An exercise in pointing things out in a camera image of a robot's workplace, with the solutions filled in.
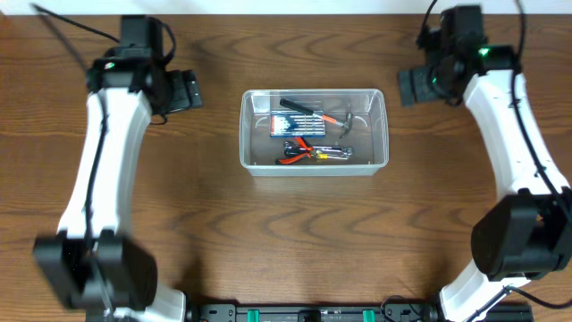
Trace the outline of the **small claw hammer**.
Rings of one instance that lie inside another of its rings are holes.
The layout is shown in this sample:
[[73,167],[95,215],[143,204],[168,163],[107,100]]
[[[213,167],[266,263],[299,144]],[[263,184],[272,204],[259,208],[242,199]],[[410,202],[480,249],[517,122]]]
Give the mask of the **small claw hammer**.
[[303,105],[300,105],[298,103],[295,103],[295,102],[290,101],[290,100],[285,99],[285,98],[282,98],[280,100],[280,105],[283,107],[287,107],[293,111],[302,113],[302,114],[317,116],[326,123],[335,124],[335,125],[341,127],[343,129],[343,132],[340,136],[341,139],[344,138],[346,135],[348,135],[349,132],[352,130],[352,127],[353,127],[354,116],[352,113],[347,113],[346,119],[344,121],[342,121],[342,120],[339,120],[337,118],[334,118],[333,116],[330,116],[328,114],[324,114],[321,112],[317,112],[313,109],[310,109],[308,107],[305,107]]

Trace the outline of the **silver offset wrench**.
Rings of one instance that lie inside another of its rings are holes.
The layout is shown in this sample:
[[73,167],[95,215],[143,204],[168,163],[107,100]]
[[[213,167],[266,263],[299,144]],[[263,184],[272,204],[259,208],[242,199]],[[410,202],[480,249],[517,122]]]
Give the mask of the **silver offset wrench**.
[[354,155],[352,147],[343,146],[314,146],[313,152],[317,159],[348,160]]

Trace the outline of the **clear plastic container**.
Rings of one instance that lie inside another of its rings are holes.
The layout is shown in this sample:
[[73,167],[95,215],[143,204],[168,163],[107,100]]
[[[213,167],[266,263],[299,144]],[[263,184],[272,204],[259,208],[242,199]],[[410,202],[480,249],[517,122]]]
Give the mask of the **clear plastic container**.
[[[293,165],[277,165],[284,158],[283,143],[294,138],[270,136],[270,114],[293,111],[280,105],[288,99],[344,121],[352,113],[353,127],[325,123],[322,138],[304,138],[314,146],[352,147],[348,160],[305,158]],[[389,162],[389,130],[383,93],[379,89],[251,89],[242,96],[240,163],[253,176],[371,176]]]

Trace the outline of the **blue precision screwdriver set case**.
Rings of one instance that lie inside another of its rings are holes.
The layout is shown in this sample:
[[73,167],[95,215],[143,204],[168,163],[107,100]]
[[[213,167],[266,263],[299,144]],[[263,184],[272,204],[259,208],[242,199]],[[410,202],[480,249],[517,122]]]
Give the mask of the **blue precision screwdriver set case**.
[[325,121],[319,116],[295,111],[273,111],[270,114],[270,136],[273,138],[322,138]]

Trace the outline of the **black yellow screwdriver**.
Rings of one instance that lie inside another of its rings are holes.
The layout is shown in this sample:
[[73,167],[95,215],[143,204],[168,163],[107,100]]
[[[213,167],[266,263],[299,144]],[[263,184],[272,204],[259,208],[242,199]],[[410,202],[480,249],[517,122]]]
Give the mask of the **black yellow screwdriver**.
[[297,160],[300,160],[301,156],[315,159],[328,158],[328,156],[319,149],[302,146],[291,141],[284,143],[284,155],[287,158],[296,158]]

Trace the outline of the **red handled pliers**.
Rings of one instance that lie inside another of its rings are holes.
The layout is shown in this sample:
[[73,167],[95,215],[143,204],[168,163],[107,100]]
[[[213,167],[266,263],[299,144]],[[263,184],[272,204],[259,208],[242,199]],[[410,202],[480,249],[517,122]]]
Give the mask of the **red handled pliers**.
[[284,158],[275,160],[277,165],[293,165],[305,158],[311,158],[314,148],[302,137],[283,143]]

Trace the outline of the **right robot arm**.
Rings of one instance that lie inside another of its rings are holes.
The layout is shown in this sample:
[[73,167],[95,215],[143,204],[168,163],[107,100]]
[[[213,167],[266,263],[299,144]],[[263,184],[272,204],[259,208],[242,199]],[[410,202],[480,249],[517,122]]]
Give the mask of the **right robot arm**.
[[398,75],[403,106],[464,106],[481,132],[495,177],[496,205],[474,226],[472,258],[415,313],[422,321],[528,321],[526,306],[505,303],[526,284],[571,260],[571,187],[555,165],[526,93],[520,45],[493,45],[479,5],[442,12],[423,25],[425,64]]

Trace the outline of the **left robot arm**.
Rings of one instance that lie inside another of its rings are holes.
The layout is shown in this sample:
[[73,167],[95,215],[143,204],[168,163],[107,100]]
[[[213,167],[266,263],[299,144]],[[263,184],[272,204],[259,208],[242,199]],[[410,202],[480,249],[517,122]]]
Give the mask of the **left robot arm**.
[[154,116],[201,107],[193,71],[170,70],[170,27],[124,15],[114,46],[88,66],[88,125],[70,201],[33,256],[61,305],[89,321],[195,321],[182,291],[160,284],[155,258],[131,235],[139,151]]

